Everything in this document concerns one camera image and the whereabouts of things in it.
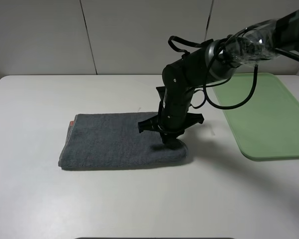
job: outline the gray towel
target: gray towel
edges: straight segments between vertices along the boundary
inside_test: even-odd
[[[138,132],[137,123],[157,113],[76,115],[70,123],[59,166],[65,170],[148,168],[178,165],[187,156],[178,139]]]

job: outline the white tabletop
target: white tabletop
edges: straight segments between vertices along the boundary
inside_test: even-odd
[[[299,77],[280,76],[299,100]],[[180,138],[193,162],[63,171],[79,113],[158,109],[161,76],[8,76],[0,80],[0,239],[230,237],[299,239],[299,160],[253,162],[221,110]],[[193,103],[199,104],[197,93]]]

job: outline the clear plastic tape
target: clear plastic tape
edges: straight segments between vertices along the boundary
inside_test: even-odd
[[[246,28],[245,33],[229,39],[225,52],[233,61],[249,66],[278,57],[272,39],[276,21],[272,19],[249,31]]]

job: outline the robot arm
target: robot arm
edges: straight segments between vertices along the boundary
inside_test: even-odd
[[[172,41],[197,47],[189,53],[177,48]],[[201,114],[188,113],[196,88],[203,88],[206,100],[219,109],[234,109],[246,103],[252,96],[260,61],[271,60],[280,54],[299,61],[299,10],[279,20],[268,20],[241,30],[221,40],[208,40],[201,44],[171,37],[169,45],[182,58],[167,65],[163,70],[164,87],[158,87],[161,98],[158,115],[138,123],[139,132],[159,132],[163,143],[176,138],[185,129],[203,122]],[[230,79],[241,64],[255,66],[253,92],[249,98],[235,107],[220,107],[207,96],[209,83]]]

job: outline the green plastic mat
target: green plastic mat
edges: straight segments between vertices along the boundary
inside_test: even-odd
[[[214,92],[222,106],[235,105],[250,92],[253,74],[236,74]],[[251,100],[224,111],[241,152],[255,161],[299,158],[299,102],[274,75],[258,74]]]

